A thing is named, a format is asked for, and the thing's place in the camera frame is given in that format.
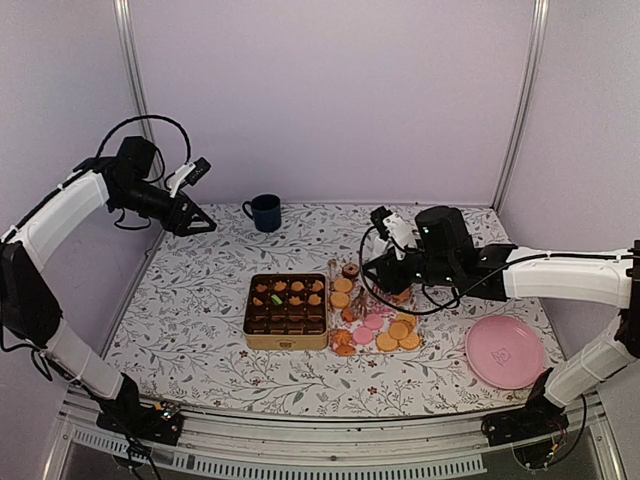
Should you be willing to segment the gold cookie tin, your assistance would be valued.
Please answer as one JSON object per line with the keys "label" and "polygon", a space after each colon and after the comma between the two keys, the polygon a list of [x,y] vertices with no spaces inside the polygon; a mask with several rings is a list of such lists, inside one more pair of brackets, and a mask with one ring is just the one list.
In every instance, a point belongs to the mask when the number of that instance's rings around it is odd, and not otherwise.
{"label": "gold cookie tin", "polygon": [[[313,292],[313,283],[319,280],[324,283],[324,289]],[[274,284],[283,281],[287,284],[284,291],[275,292]],[[296,292],[291,285],[300,281],[305,288]],[[259,293],[258,284],[266,285],[268,289]],[[264,351],[319,351],[329,344],[329,316],[327,309],[328,290],[326,276],[321,273],[287,273],[287,274],[257,274],[251,278],[242,331],[247,345],[253,350]],[[322,302],[313,306],[308,303],[311,295],[318,295]],[[281,305],[274,305],[271,297],[277,296],[282,300]],[[292,306],[289,298],[298,296],[304,304]],[[264,297],[265,307],[256,307],[252,303],[254,297]]]}

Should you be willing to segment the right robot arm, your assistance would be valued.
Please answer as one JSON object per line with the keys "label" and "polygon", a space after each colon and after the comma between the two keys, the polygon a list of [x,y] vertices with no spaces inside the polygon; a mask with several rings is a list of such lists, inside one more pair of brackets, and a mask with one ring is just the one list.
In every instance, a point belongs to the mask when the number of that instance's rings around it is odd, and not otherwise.
{"label": "right robot arm", "polygon": [[614,307],[616,317],[570,359],[544,371],[517,415],[537,436],[581,394],[639,359],[639,247],[608,252],[536,250],[511,243],[478,247],[462,212],[436,206],[407,223],[384,206],[370,215],[372,259],[358,260],[365,289],[377,300],[414,285],[451,287],[455,300],[529,298]]}

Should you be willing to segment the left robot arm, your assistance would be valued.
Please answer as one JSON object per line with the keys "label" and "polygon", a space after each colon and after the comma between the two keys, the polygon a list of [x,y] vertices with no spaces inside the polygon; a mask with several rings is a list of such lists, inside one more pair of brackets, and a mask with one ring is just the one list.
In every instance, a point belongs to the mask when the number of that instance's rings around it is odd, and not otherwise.
{"label": "left robot arm", "polygon": [[110,405],[128,434],[148,426],[134,380],[109,365],[100,349],[134,271],[124,237],[134,227],[111,227],[111,214],[131,213],[145,227],[178,237],[210,233],[216,224],[184,191],[211,168],[187,159],[166,180],[151,176],[159,149],[127,136],[115,154],[84,159],[1,236],[1,328],[15,338],[9,351],[32,353],[40,372],[59,374]]}

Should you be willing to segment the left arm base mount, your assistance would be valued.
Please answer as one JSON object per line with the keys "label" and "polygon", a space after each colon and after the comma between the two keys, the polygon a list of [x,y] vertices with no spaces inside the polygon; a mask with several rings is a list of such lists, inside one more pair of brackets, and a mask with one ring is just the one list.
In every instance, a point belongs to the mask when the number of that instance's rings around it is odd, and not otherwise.
{"label": "left arm base mount", "polygon": [[170,402],[144,405],[136,384],[123,384],[114,399],[96,398],[101,413],[97,425],[132,439],[176,446],[184,417]]}

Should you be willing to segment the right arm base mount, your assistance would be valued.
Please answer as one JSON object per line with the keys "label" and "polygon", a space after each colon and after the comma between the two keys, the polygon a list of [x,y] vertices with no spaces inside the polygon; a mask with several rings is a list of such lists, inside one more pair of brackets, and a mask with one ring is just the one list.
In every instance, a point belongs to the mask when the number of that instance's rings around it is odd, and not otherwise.
{"label": "right arm base mount", "polygon": [[484,416],[481,432],[490,446],[498,446],[561,432],[568,426],[564,409],[543,400]]}

